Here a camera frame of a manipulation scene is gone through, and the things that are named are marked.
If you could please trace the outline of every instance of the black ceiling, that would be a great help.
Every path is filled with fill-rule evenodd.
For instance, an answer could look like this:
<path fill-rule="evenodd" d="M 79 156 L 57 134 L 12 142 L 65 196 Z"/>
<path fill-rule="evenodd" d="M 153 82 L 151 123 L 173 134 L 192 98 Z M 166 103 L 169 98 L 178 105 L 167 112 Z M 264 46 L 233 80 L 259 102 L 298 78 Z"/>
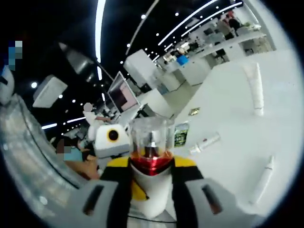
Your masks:
<path fill-rule="evenodd" d="M 141 22 L 141 15 L 146 13 L 153 2 L 153 0 L 106 1 L 101 34 L 101 64 L 113 77 L 119 70 L 125 73 L 120 61 L 125 61 L 127 57 L 126 45 L 131 41 L 133 33 Z M 154 52 L 151 54 L 152 59 L 156 57 L 155 53 L 163 54 L 164 45 L 172 43 L 173 36 L 180 39 L 181 34 L 186 31 L 186 24 L 158 46 L 160 40 L 207 2 L 209 0 L 160 0 L 139 31 L 129 55 L 145 48 L 148 48 L 147 53 Z M 23 96 L 41 125 L 58 124 L 57 127 L 47 130 L 48 135 L 66 132 L 68 126 L 63 126 L 63 122 L 83 116 L 80 103 L 95 103 L 101 98 L 103 89 L 111 83 L 105 73 L 102 81 L 98 81 L 95 75 L 93 82 L 86 82 L 85 78 L 73 71 L 57 44 L 59 41 L 66 43 L 86 56 L 95 58 L 97 0 L 63 0 L 60 3 L 53 0 L 35 3 L 11 0 L 6 4 L 9 4 L 8 8 L 15 9 L 14 19 L 6 24 L 6 30 L 9 31 L 8 39 L 23 41 L 23 57 L 16 62 L 14 74 L 16 92 Z M 204 18 L 208 17 L 218 11 L 216 6 L 222 9 L 229 5 L 231 5 L 229 0 L 218 0 L 195 17 L 198 19 L 200 15 Z M 58 99 L 51 109 L 32 108 L 34 90 L 30 88 L 30 83 L 32 81 L 40 83 L 50 74 L 68 84 L 64 97 Z"/>

